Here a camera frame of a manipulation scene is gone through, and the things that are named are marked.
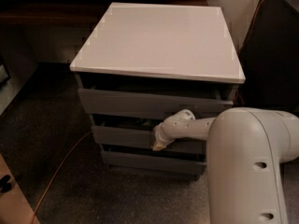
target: gray drawer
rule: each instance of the gray drawer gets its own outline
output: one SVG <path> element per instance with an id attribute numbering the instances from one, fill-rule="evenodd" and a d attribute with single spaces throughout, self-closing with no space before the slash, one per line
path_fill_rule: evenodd
<path id="1" fill-rule="evenodd" d="M 146 119 L 165 119 L 184 108 L 190 109 L 195 115 L 216 116 L 233 104 L 216 99 L 125 91 L 79 89 L 78 94 L 86 113 Z"/>
<path id="2" fill-rule="evenodd" d="M 93 136 L 98 144 L 137 147 L 151 150 L 155 142 L 153 131 L 123 129 L 105 126 L 93 126 Z M 205 154 L 206 142 L 193 139 L 178 139 L 165 151 Z"/>
<path id="3" fill-rule="evenodd" d="M 200 175 L 206 165 L 200 161 L 185 161 L 118 152 L 102 152 L 103 162 L 112 166 Z"/>

